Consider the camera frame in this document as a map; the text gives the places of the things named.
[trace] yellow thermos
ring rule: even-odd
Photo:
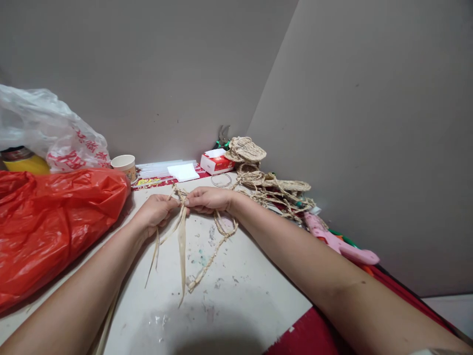
[[[24,146],[0,151],[6,168],[12,172],[27,171],[33,174],[49,174],[49,166],[43,158]]]

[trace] gray wall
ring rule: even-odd
[[[301,0],[248,130],[422,296],[473,291],[472,6]]]
[[[111,156],[197,158],[244,135],[297,0],[2,0],[0,68],[45,87]]]

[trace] pruning shears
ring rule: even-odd
[[[215,145],[213,146],[213,149],[218,149],[218,148],[224,148],[225,150],[230,149],[228,147],[228,144],[230,143],[230,139],[228,138],[228,129],[229,128],[230,128],[230,125],[220,127],[220,131],[218,133],[219,140],[217,142],[215,142]]]

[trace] hand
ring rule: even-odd
[[[136,212],[132,223],[137,224],[143,230],[148,228],[148,236],[151,236],[158,227],[164,227],[168,222],[171,211],[179,207],[180,202],[175,198],[166,195],[151,195],[146,202]]]
[[[198,187],[187,195],[184,204],[200,213],[229,211],[235,194],[237,193],[234,191],[218,187]]]

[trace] red cloth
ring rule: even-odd
[[[389,275],[382,273],[376,267],[370,266],[374,277],[388,287],[403,300],[429,316],[445,329],[450,330],[442,318],[429,307],[418,300],[407,289],[400,285]],[[354,354],[353,349],[341,337],[334,326],[325,318],[321,311],[312,307],[295,324],[294,330],[286,331],[278,342],[274,343],[267,351],[268,355],[286,354]]]

